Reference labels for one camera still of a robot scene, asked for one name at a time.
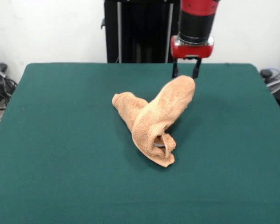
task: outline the green table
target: green table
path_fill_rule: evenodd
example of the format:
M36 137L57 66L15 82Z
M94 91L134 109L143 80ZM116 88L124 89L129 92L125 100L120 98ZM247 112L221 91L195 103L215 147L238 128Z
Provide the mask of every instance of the green table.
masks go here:
M174 164L134 146L111 99L152 100L171 69L29 65L0 124L0 224L280 224L280 109L253 66L202 65Z

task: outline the towel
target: towel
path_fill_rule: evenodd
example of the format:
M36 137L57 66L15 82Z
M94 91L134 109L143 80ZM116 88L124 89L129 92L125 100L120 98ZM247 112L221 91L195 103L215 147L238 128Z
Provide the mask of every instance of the towel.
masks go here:
M194 80L181 75L168 82L150 103L124 92L115 94L112 104L131 131L136 147L150 160L168 167L175 161L172 151L176 143L165 131L188 107L194 92Z
M119 115L126 123L127 128L132 132L138 114L148 102L142 98L136 97L131 92L123 92L113 96L112 104L118 110ZM154 145L158 147L165 147L166 145L169 146L169 150L172 151L175 148L176 143L169 134L164 134L162 137L157 136L155 138Z

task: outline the black metal frame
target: black metal frame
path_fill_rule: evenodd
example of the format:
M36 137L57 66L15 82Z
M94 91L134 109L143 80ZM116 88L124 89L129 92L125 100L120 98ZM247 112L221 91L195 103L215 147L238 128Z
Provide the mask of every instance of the black metal frame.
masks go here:
M178 32L179 0L105 0L105 33L108 63L119 62L118 5L121 2L122 62L164 63L170 4L171 33ZM168 62L172 62L170 48Z

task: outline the black cylinder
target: black cylinder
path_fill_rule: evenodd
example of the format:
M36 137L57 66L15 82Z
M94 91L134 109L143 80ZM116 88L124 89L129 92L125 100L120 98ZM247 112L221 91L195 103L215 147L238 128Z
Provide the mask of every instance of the black cylinder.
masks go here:
M184 42L203 44L210 36L215 14L199 16L181 11L179 36Z

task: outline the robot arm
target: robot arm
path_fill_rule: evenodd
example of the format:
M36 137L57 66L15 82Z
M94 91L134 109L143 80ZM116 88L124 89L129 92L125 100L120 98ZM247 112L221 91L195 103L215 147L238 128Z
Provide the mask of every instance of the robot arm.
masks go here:
M171 37L174 59L172 77L178 73L177 60L196 59L193 78L198 77L202 58L211 55L214 39L210 36L219 0L181 0L179 33Z

